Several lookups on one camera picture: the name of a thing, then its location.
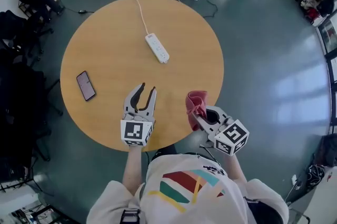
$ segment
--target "red cloth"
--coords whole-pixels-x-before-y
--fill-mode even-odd
[[[187,97],[185,99],[185,105],[189,117],[189,123],[193,131],[198,130],[200,127],[192,113],[194,112],[201,117],[206,118],[207,98],[207,91],[191,91],[187,94]]]

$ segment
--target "black chair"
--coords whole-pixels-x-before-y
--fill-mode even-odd
[[[53,29],[42,30],[44,24],[40,22],[39,12],[34,13],[27,20],[16,16],[11,11],[0,12],[0,39],[13,42],[13,49],[24,54],[27,50],[28,56],[32,56],[34,45],[39,48],[39,53],[44,51],[41,48],[39,37],[53,33]]]
[[[0,138],[6,141],[7,148],[15,145],[15,151],[23,155],[19,157],[20,163],[29,168],[30,148],[35,149],[43,160],[50,159],[49,154],[42,154],[37,140],[51,135],[46,121],[49,107],[63,115],[47,100],[49,92],[60,80],[46,87],[43,72],[34,71],[25,60],[17,62],[16,59],[7,50],[0,50],[0,122],[3,125]]]

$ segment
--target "power strip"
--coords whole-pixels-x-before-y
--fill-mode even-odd
[[[155,54],[155,56],[157,56],[158,61],[161,63],[167,63],[170,56],[156,35],[151,33],[145,37],[145,40],[150,46],[152,52]]]

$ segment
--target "phone screen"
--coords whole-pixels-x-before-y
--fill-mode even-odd
[[[80,86],[84,99],[86,101],[92,99],[96,95],[96,92],[89,80],[89,77],[86,71],[83,71],[79,76],[77,76],[76,79],[77,79],[78,85]]]

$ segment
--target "table top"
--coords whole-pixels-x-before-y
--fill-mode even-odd
[[[149,33],[155,33],[170,55],[161,64],[145,41],[136,0],[118,0],[92,14],[75,32],[61,66],[65,106],[77,126],[96,142],[128,151],[121,141],[124,99],[137,85],[145,89],[137,105],[145,106],[157,89],[154,131],[143,151],[173,144],[192,130],[185,98],[205,90],[214,105],[224,66],[213,30],[197,12],[176,0],[138,0]],[[96,96],[85,101],[76,77],[87,71]]]

